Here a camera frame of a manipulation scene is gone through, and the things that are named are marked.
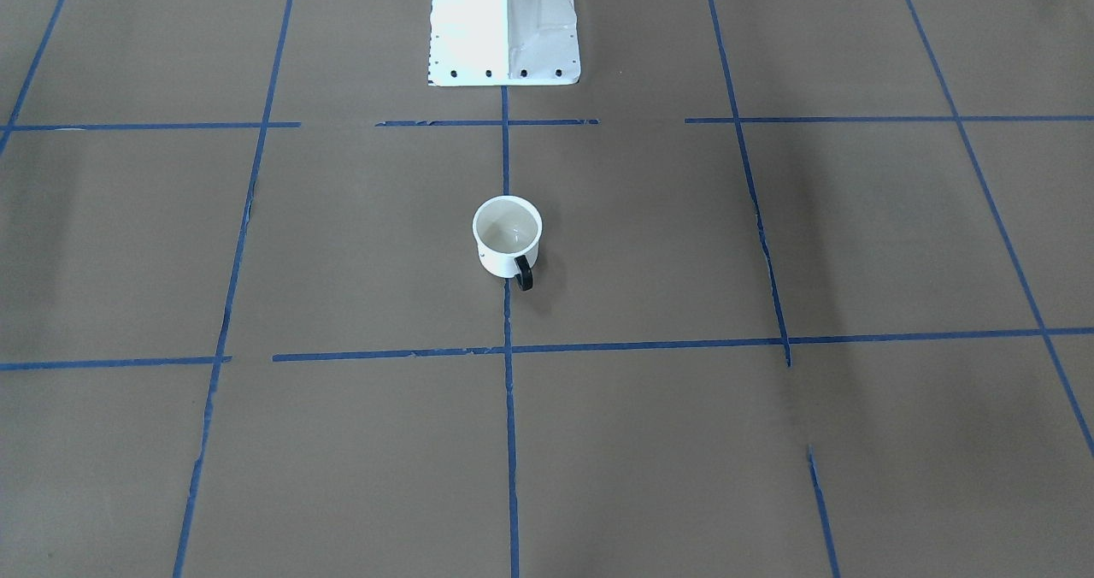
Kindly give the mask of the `white mug with smiley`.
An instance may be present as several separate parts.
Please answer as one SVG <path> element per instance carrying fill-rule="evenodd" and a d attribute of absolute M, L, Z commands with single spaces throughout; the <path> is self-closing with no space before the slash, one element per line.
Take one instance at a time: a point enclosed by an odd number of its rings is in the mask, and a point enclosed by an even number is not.
<path fill-rule="evenodd" d="M 485 270 L 514 280 L 523 291 L 532 290 L 544 235 L 543 218 L 535 205 L 517 196 L 496 196 L 477 208 L 470 227 Z"/>

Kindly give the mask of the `brown paper table cover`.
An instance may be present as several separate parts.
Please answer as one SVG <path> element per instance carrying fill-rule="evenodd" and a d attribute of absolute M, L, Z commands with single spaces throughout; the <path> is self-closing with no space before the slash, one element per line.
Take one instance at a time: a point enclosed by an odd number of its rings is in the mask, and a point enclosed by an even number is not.
<path fill-rule="evenodd" d="M 1091 0 L 575 2 L 3 0 L 4 577 L 1090 577 Z"/>

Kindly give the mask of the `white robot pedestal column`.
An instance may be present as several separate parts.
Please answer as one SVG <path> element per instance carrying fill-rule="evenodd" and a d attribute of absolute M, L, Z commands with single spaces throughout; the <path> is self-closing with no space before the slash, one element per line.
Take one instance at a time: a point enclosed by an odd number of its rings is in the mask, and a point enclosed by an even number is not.
<path fill-rule="evenodd" d="M 575 0 L 431 0 L 427 84 L 556 86 L 581 80 Z"/>

